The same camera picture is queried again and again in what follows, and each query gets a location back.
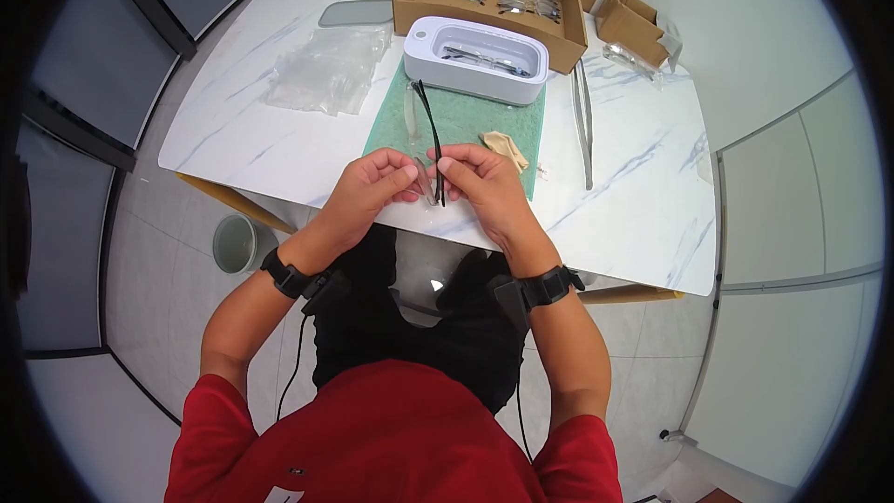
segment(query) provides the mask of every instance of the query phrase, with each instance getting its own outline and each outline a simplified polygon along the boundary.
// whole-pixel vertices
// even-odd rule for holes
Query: green towel
[[[375,116],[373,129],[369,131],[369,139],[366,140],[366,148],[363,150],[364,155],[385,147],[409,154],[407,124],[403,117],[403,95],[408,82],[409,78],[403,70],[401,61],[379,114]],[[534,198],[537,153],[540,151],[540,135],[543,128],[545,86],[537,99],[525,107],[492,102],[433,86],[426,86],[426,96],[441,145],[466,142],[482,144],[478,135],[492,130],[511,136],[529,162],[528,168],[520,177],[528,199]],[[419,97],[416,98],[416,102],[416,117],[419,133],[422,135],[419,152],[424,156],[426,150],[434,146],[434,139],[426,110],[422,107]],[[423,162],[431,165],[428,158]]]

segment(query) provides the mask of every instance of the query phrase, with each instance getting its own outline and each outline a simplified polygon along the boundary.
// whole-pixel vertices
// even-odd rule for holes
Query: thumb
[[[453,158],[442,157],[438,161],[438,169],[447,179],[462,189],[469,198],[475,198],[483,192],[484,180],[465,165]]]
[[[377,203],[383,204],[400,191],[409,188],[418,174],[419,170],[415,165],[405,165],[397,171],[392,171],[373,183],[371,196]]]

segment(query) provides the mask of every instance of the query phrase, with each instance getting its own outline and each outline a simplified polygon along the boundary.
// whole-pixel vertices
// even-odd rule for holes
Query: wrist-mounted device
[[[487,283],[496,302],[519,331],[522,341],[531,327],[531,309],[559,301],[569,293],[572,285],[576,290],[584,291],[584,282],[566,266],[557,266],[533,278],[515,279],[500,274]]]
[[[294,266],[283,264],[274,247],[261,263],[261,270],[270,273],[274,279],[274,285],[284,296],[298,299],[303,296],[307,304],[301,308],[306,315],[316,314],[321,307],[325,307],[332,299],[346,296],[351,291],[351,283],[341,271],[330,272],[325,270],[313,276],[305,276]]]

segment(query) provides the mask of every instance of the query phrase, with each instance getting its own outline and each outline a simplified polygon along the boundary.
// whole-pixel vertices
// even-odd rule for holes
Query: beige cloth
[[[495,130],[489,133],[481,133],[479,136],[481,141],[485,143],[485,146],[509,158],[515,164],[515,169],[519,174],[521,174],[522,170],[528,168],[528,160],[521,155],[519,147],[512,141],[511,136]]]

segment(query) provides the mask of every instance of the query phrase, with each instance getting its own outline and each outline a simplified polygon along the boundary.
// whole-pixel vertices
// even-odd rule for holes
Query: bucket
[[[227,274],[257,270],[268,252],[279,246],[274,232],[245,214],[225,216],[211,245],[215,263]]]

